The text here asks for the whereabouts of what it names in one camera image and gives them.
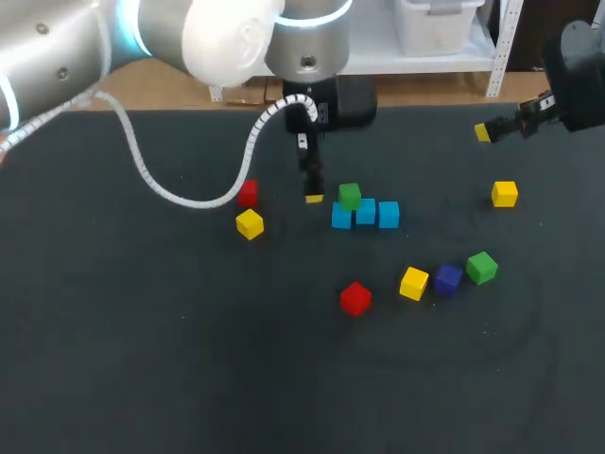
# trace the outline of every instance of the small yellow block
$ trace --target small yellow block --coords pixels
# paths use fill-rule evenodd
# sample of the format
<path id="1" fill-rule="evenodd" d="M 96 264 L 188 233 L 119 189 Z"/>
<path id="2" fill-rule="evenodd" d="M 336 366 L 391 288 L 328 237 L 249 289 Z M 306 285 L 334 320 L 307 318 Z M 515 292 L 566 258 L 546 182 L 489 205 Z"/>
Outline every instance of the small yellow block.
<path id="1" fill-rule="evenodd" d="M 490 135 L 488 134 L 488 130 L 485 127 L 485 123 L 481 123 L 480 125 L 475 126 L 475 134 L 479 142 L 492 141 L 492 139 L 490 139 Z"/>
<path id="2" fill-rule="evenodd" d="M 493 206 L 512 208 L 517 202 L 519 192 L 514 182 L 495 182 L 492 189 Z"/>
<path id="3" fill-rule="evenodd" d="M 307 203 L 322 203 L 323 202 L 323 194 L 319 194 L 317 196 L 304 196 L 304 200 Z"/>
<path id="4" fill-rule="evenodd" d="M 428 274 L 426 272 L 409 267 L 401 281 L 399 293 L 412 300 L 420 301 L 427 282 Z"/>
<path id="5" fill-rule="evenodd" d="M 237 231 L 247 239 L 253 239 L 261 235 L 265 230 L 263 218 L 252 209 L 246 210 L 235 218 L 235 224 Z"/>

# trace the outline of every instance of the green cube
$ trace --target green cube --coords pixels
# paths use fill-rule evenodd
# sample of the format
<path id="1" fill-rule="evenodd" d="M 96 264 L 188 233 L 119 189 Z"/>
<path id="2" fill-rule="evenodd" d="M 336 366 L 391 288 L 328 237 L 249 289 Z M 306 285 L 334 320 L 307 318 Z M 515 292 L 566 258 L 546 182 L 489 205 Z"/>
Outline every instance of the green cube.
<path id="1" fill-rule="evenodd" d="M 338 191 L 338 201 L 342 209 L 353 211 L 361 206 L 361 190 L 359 184 L 348 183 L 341 184 Z"/>
<path id="2" fill-rule="evenodd" d="M 466 262 L 466 272 L 480 286 L 491 281 L 498 271 L 498 264 L 488 255 L 488 253 L 478 253 L 469 258 Z"/>

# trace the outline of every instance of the cube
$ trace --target cube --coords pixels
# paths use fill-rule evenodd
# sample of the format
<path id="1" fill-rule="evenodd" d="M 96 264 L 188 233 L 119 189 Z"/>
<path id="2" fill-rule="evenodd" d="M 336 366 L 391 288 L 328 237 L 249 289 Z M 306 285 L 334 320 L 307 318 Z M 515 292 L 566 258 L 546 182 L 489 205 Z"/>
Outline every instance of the cube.
<path id="1" fill-rule="evenodd" d="M 237 194 L 237 203 L 240 206 L 251 208 L 258 202 L 258 182 L 246 180 Z"/>
<path id="2" fill-rule="evenodd" d="M 338 201 L 341 203 L 343 210 L 353 211 L 359 208 L 361 204 L 359 184 L 341 184 L 338 190 Z"/>
<path id="3" fill-rule="evenodd" d="M 449 265 L 442 265 L 435 276 L 435 293 L 438 295 L 453 295 L 456 293 L 461 279 L 462 270 Z"/>
<path id="4" fill-rule="evenodd" d="M 252 209 L 246 210 L 235 218 L 235 225 L 237 231 L 248 240 L 256 238 L 265 230 L 263 218 Z"/>
<path id="5" fill-rule="evenodd" d="M 495 182 L 492 189 L 493 206 L 496 208 L 512 208 L 519 196 L 515 182 Z"/>
<path id="6" fill-rule="evenodd" d="M 488 253 L 478 253 L 469 258 L 466 263 L 467 274 L 480 286 L 491 281 L 498 271 L 498 264 L 488 255 Z"/>
<path id="7" fill-rule="evenodd" d="M 373 225 L 376 222 L 376 201 L 374 199 L 362 199 L 359 208 L 355 211 L 355 223 L 357 225 Z"/>
<path id="8" fill-rule="evenodd" d="M 316 194 L 313 196 L 304 196 L 304 201 L 307 203 L 322 203 L 323 202 L 323 194 Z"/>
<path id="9" fill-rule="evenodd" d="M 358 282 L 353 282 L 340 293 L 340 307 L 346 313 L 359 317 L 372 303 L 372 294 Z"/>
<path id="10" fill-rule="evenodd" d="M 332 204 L 332 228 L 350 229 L 353 213 L 342 209 L 342 205 L 335 201 Z"/>
<path id="11" fill-rule="evenodd" d="M 406 271 L 406 275 L 401 281 L 399 293 L 412 300 L 420 301 L 423 297 L 427 282 L 428 273 L 409 267 Z"/>
<path id="12" fill-rule="evenodd" d="M 378 203 L 378 227 L 381 229 L 396 229 L 399 227 L 399 203 L 396 201 L 381 201 Z"/>

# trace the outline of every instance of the yellow cube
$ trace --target yellow cube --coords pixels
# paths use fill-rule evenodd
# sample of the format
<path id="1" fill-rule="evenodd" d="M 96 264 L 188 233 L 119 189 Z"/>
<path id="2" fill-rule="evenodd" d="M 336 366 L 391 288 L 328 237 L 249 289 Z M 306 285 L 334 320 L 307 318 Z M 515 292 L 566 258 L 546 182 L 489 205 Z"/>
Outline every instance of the yellow cube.
<path id="1" fill-rule="evenodd" d="M 304 196 L 304 201 L 306 201 L 307 203 L 322 203 L 323 194 L 318 194 L 314 196 Z"/>
<path id="2" fill-rule="evenodd" d="M 261 235 L 265 230 L 263 218 L 252 209 L 246 210 L 244 213 L 235 218 L 237 231 L 247 239 L 253 239 Z"/>
<path id="3" fill-rule="evenodd" d="M 427 282 L 428 274 L 426 272 L 409 267 L 404 279 L 401 281 L 399 293 L 412 300 L 420 301 L 423 297 Z"/>
<path id="4" fill-rule="evenodd" d="M 512 208 L 517 202 L 519 192 L 514 182 L 495 182 L 492 189 L 493 206 Z"/>

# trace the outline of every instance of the wooden floor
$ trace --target wooden floor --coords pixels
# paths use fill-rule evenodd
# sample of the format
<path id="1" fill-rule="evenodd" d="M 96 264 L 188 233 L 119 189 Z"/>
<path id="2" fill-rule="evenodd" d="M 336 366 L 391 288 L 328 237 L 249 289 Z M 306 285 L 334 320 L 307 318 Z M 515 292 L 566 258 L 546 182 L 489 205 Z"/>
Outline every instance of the wooden floor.
<path id="1" fill-rule="evenodd" d="M 489 73 L 428 74 L 376 77 L 379 105 L 475 104 L 520 102 L 548 89 L 542 73 L 509 73 L 498 99 L 486 99 Z M 208 89 L 196 80 L 158 61 L 140 61 L 112 74 L 101 88 L 127 109 L 224 109 L 210 100 Z M 281 97 L 277 80 L 254 79 L 249 87 L 228 90 L 233 103 L 261 105 Z M 93 109 L 106 109 L 95 103 Z"/>

